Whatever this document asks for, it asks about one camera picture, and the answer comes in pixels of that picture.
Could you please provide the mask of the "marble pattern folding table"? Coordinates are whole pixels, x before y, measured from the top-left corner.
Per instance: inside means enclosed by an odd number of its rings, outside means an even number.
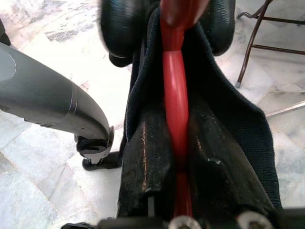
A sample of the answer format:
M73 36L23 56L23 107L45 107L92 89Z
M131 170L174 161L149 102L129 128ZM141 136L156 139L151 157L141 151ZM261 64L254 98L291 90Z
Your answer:
M262 6L254 13L250 14L246 11L239 13L236 18L240 19L241 17L247 17L249 19L256 19L256 24L254 26L254 29L252 31L252 34L250 36L250 40L248 42L244 61L237 79L237 82L235 84L236 88L241 87L242 80L244 78L244 74L246 72L250 54L252 49L259 49L264 51L273 51L273 52L281 52L281 53L289 53L289 54L297 54L297 55L305 55L305 51L301 50L292 50L292 49L285 49L285 48L279 48L279 47L272 47L272 46L266 46L266 45L260 45L260 44L254 44L255 37L259 31L260 25L262 21L272 21L272 22L279 22L279 23L286 23L286 24L294 24L297 26L303 26L305 25L305 19L302 20L290 20L290 19L282 19L282 18L275 18L275 17L266 17L265 13L269 7L269 5L274 0L265 0Z

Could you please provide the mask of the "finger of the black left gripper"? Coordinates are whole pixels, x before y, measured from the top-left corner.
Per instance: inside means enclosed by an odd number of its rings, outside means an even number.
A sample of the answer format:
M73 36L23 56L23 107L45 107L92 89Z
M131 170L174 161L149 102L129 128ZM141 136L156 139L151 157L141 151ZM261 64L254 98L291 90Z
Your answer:
M236 0L210 0L207 38L214 56L224 54L233 42Z
M101 0L100 9L105 48L115 57L132 56L142 39L148 0Z

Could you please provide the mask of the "black right robot foot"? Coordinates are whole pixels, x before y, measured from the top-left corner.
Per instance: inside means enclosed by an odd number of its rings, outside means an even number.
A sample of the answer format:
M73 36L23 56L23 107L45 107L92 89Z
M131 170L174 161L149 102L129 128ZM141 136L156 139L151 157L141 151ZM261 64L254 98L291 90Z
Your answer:
M86 171L97 169L114 169L122 166L122 154L120 152L110 152L105 158L102 158L97 164L92 164L89 159L83 159L82 167Z

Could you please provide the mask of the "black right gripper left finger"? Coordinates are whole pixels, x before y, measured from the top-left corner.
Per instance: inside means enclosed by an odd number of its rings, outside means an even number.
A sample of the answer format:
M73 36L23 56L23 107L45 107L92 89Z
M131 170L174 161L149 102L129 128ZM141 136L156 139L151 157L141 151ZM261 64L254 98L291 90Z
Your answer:
M164 220L173 217L175 161L163 107L142 109L124 149L118 216L147 216L149 197L154 198L156 216Z

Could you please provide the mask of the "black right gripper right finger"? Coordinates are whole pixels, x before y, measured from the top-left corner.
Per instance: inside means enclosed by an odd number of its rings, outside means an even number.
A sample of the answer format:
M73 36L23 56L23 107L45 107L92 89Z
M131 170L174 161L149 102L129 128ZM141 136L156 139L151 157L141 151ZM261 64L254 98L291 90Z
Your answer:
M242 148L204 100L190 101L188 149L195 215L274 209Z

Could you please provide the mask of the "silver clothes rack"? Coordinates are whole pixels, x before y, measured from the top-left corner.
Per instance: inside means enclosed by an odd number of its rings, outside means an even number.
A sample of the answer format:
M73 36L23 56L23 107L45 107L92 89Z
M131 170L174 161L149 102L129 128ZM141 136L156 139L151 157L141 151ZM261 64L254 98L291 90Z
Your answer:
M294 111L297 111L297 110L300 110L300 109L303 109L303 108L305 108L305 100L303 100L299 103L296 103L296 104L294 104L290 107L287 107L287 108L284 108L284 109L266 114L265 116L266 116L266 118L272 118L272 117L276 117L276 116L279 116L279 115L284 115L284 114L287 114L287 113L290 113L290 112L294 112Z

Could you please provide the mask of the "dark navy shirt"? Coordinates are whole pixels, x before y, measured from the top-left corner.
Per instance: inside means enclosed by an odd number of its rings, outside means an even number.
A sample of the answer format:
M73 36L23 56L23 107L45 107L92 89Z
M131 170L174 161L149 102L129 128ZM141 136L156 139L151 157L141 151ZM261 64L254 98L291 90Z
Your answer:
M144 0L144 5L146 32L133 56L121 148L125 148L134 134L141 109L150 101L161 101L164 95L160 0ZM190 91L198 93L209 104L236 139L273 206L280 208L273 138L263 111L241 95L224 76L202 26L196 25L187 32L183 56Z

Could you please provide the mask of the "red hanger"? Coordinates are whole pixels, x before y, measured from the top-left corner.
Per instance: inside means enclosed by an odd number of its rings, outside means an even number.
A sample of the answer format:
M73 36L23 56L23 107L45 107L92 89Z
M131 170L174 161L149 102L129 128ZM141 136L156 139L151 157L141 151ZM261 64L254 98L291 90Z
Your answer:
M185 31L204 13L209 0L161 0L160 28L166 121L176 163L174 216L193 215L187 172L188 95L182 46Z

